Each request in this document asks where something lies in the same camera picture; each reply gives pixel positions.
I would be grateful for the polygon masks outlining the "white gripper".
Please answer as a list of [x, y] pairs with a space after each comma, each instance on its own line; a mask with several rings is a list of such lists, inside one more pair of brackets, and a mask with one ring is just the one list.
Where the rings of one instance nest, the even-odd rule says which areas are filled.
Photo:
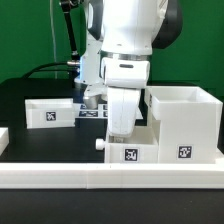
[[107, 57], [102, 59], [100, 74], [103, 76], [103, 83], [89, 85], [84, 92], [83, 101], [89, 109], [96, 109], [99, 97], [107, 97], [107, 132], [110, 136], [131, 136], [141, 90], [146, 88], [149, 70], [149, 61]]

